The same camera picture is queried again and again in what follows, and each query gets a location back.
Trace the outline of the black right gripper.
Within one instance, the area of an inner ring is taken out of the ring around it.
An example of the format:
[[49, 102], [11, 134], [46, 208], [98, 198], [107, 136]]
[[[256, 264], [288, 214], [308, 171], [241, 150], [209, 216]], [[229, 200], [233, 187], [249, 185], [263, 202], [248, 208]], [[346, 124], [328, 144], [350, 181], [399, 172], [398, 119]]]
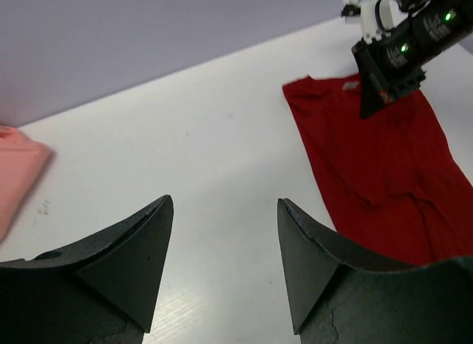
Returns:
[[472, 0], [392, 2], [389, 37], [352, 48], [361, 78], [360, 116], [368, 119], [419, 88], [422, 66], [472, 32]]

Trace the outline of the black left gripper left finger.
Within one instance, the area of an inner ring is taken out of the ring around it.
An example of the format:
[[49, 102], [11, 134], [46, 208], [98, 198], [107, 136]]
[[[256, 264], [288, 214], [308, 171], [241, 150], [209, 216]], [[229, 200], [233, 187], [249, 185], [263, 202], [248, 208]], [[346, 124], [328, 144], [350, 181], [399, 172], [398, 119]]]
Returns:
[[171, 237], [165, 195], [32, 260], [1, 264], [3, 343], [141, 343], [152, 327]]

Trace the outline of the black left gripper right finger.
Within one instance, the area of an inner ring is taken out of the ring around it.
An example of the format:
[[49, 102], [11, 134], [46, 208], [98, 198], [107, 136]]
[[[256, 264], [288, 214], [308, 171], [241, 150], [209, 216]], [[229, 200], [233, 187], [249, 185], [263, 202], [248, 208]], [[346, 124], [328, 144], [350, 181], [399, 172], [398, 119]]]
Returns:
[[472, 259], [412, 266], [320, 224], [288, 199], [277, 223], [293, 332], [303, 343], [470, 343]]

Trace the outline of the red t-shirt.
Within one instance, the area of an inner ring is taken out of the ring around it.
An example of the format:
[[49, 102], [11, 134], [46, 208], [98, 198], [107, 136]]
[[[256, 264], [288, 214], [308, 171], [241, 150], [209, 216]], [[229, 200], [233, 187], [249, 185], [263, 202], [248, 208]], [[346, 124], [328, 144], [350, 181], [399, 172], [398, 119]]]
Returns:
[[282, 90], [338, 233], [416, 266], [472, 254], [472, 185], [422, 92], [363, 119], [358, 75]]

